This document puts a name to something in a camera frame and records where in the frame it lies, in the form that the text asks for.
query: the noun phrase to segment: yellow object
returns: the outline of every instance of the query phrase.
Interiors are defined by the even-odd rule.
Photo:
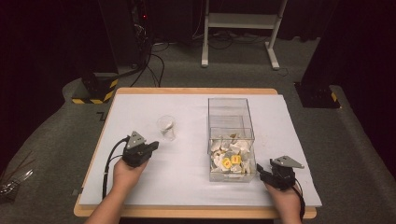
[[[240,164],[240,163],[241,163],[241,156],[239,156],[239,155],[232,155],[232,156],[231,156],[231,163],[232,163],[232,164]]]
[[[223,166],[227,169],[230,169],[233,165],[231,164],[231,161],[229,158],[224,158],[221,162]]]

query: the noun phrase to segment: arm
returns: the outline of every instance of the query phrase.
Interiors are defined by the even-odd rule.
[[[147,163],[146,161],[141,166],[133,168],[128,166],[125,161],[119,160],[114,165],[113,188],[85,223],[119,223],[125,198],[137,184]]]
[[[265,183],[283,224],[301,224],[300,198],[293,189],[278,190]]]

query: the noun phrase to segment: yellow and black tape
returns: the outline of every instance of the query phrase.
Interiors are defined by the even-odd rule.
[[[114,90],[116,89],[116,85],[119,81],[117,79],[113,80],[109,86],[108,89],[103,91],[103,96],[102,97],[73,97],[72,102],[77,105],[84,105],[84,104],[105,104],[108,103],[110,100],[111,96],[113,96]]]

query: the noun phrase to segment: white table surface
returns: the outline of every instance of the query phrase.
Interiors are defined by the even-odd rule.
[[[255,134],[256,162],[270,171],[269,159],[288,155],[305,166],[294,169],[306,206],[321,206],[300,141],[282,95],[259,94],[117,94],[107,116],[92,166],[79,199],[81,205],[102,201],[106,160],[117,142],[137,131],[147,144],[159,141],[139,183],[128,196],[132,205],[272,206],[259,175],[250,183],[209,182],[207,99],[247,98]],[[163,115],[176,119],[176,139],[165,142],[156,127]],[[113,156],[122,154],[121,144]],[[111,189],[110,163],[107,190]]]

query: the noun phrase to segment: black curtain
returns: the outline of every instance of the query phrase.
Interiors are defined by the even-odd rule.
[[[362,128],[394,175],[395,11],[394,1],[339,1],[302,79],[302,85],[316,90],[331,84],[343,88]]]
[[[302,41],[322,37],[339,0],[289,0],[286,5],[278,36]]]
[[[63,86],[78,78],[67,56],[58,1],[0,2],[0,171],[32,132],[64,103]]]

